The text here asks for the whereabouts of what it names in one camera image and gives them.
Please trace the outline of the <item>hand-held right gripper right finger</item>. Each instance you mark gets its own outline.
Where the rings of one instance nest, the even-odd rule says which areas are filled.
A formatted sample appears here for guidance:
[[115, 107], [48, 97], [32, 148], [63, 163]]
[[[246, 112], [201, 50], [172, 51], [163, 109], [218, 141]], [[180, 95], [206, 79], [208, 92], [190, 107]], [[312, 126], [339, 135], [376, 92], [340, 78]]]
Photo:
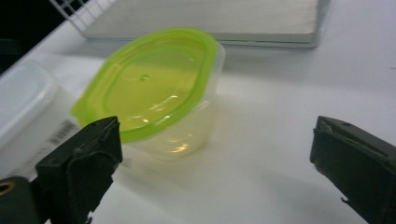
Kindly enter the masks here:
[[396, 147], [359, 127], [318, 117], [310, 161], [369, 224], [396, 224]]

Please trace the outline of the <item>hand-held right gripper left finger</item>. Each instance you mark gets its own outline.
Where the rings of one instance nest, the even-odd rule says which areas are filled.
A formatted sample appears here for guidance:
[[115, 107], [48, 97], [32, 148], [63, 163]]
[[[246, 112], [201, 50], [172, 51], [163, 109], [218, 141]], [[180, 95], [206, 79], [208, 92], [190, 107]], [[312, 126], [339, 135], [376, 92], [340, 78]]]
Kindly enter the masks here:
[[119, 127], [115, 117], [94, 121], [35, 166], [52, 224], [89, 224], [122, 162]]

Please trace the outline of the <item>clear container with green lid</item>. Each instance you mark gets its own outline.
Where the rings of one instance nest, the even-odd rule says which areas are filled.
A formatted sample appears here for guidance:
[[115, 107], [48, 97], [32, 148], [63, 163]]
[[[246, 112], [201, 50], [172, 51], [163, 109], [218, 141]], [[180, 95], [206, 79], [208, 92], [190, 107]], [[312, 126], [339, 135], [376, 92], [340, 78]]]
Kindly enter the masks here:
[[184, 119], [211, 95], [222, 45], [195, 28], [144, 35], [113, 53], [71, 113], [85, 126], [116, 116], [123, 143], [145, 139]]

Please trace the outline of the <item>clear plastic container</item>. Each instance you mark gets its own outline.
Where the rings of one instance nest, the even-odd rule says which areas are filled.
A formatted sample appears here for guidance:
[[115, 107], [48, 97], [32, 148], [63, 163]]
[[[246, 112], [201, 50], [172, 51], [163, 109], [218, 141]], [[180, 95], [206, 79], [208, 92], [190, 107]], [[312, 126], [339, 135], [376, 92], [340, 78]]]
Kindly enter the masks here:
[[191, 112], [169, 128], [137, 142], [125, 144], [161, 161], [175, 160], [202, 147], [210, 138], [217, 115], [216, 91], [225, 59], [225, 49], [218, 52], [203, 97]]

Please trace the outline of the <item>white translucent plastic box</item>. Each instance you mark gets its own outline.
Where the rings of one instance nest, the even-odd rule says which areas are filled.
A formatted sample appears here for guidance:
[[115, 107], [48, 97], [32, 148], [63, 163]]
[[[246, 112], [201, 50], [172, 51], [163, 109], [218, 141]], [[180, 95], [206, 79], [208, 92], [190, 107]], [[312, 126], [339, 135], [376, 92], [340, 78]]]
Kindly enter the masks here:
[[35, 177], [35, 165], [79, 131], [75, 99], [35, 61], [0, 77], [0, 179]]

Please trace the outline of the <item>white framed board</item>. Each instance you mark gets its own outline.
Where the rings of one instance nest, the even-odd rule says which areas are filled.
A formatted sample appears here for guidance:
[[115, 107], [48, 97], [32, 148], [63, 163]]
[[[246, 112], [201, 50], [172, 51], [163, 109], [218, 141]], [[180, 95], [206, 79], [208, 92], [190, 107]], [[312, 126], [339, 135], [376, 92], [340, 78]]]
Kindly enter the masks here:
[[130, 40], [171, 27], [195, 27], [220, 43], [313, 48], [330, 0], [116, 0], [82, 32]]

